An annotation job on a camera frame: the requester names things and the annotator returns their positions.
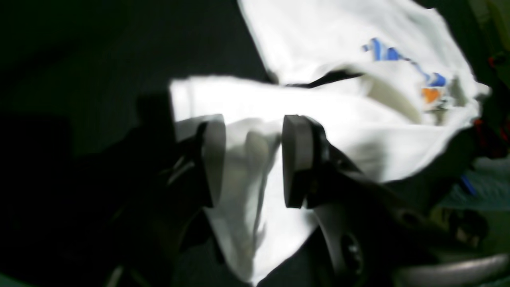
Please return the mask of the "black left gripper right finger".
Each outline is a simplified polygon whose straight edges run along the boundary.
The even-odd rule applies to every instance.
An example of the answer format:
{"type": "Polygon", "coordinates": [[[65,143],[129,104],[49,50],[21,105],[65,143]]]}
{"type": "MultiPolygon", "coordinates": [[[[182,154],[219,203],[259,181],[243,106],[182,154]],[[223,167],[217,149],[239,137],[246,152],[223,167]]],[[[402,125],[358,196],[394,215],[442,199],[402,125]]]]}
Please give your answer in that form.
{"type": "Polygon", "coordinates": [[[301,208],[306,201],[314,204],[329,159],[329,142],[319,122],[308,116],[284,116],[282,160],[287,208],[301,208]]]}

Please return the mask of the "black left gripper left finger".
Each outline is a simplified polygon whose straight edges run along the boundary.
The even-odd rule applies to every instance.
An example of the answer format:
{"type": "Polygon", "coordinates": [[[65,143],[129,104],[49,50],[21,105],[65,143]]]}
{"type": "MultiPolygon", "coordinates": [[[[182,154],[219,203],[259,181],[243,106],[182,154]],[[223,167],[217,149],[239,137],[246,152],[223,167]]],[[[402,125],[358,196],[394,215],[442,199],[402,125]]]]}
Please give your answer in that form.
{"type": "Polygon", "coordinates": [[[200,165],[205,175],[206,207],[217,207],[222,196],[226,153],[226,124],[223,116],[206,116],[197,128],[200,165]]]}

